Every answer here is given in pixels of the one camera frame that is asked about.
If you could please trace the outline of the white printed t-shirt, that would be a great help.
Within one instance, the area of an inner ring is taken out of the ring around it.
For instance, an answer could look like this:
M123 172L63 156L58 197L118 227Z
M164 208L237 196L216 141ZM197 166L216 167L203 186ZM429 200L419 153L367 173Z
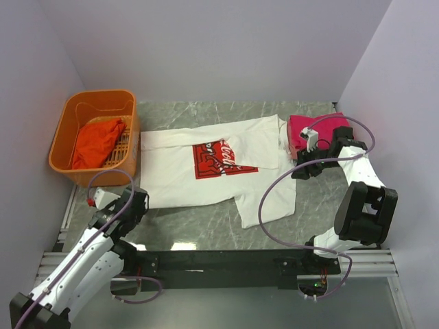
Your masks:
M140 186L150 208L206 206L233 199L242 228L295 211L296 181L287 124L277 115L196 128L141 133Z

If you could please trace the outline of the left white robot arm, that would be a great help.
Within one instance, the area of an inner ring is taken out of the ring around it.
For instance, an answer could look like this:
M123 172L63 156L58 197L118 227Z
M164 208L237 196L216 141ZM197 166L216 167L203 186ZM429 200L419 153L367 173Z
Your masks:
M70 328L79 309L101 287L118 275L137 281L138 251L124 241L142 220L149 195L141 188L126 188L97 210L79 241L37 287L10 302L13 328Z

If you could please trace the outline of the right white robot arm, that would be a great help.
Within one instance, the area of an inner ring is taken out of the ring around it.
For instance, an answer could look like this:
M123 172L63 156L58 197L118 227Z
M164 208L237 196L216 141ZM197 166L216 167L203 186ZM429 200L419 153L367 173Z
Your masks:
M305 127L300 137L306 147L298 152L299 169L291 174L296 180L308 180L324 169L340 167L348 188L335 214L333 227L310 239L319 258L337 255L361 245L379 245L385 241L398 201L398 193L378 178L368 158L368 147L355 140L353 128L333 130L328 149L318 146L318 132Z

